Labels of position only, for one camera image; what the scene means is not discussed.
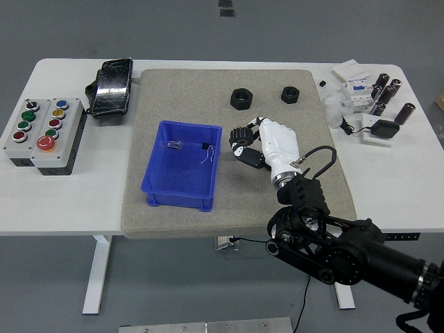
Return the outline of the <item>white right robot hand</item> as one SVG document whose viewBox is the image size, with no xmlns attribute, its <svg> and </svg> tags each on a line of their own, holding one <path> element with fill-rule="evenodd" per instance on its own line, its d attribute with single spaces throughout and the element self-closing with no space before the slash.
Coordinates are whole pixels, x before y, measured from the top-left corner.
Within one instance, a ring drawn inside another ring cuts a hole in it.
<svg viewBox="0 0 444 333">
<path fill-rule="evenodd" d="M 302 173 L 291 165 L 300 157 L 296 133 L 269 118 L 256 117 L 247 126 L 231 130 L 229 143 L 240 162 L 269 169 L 276 187 Z"/>
</svg>

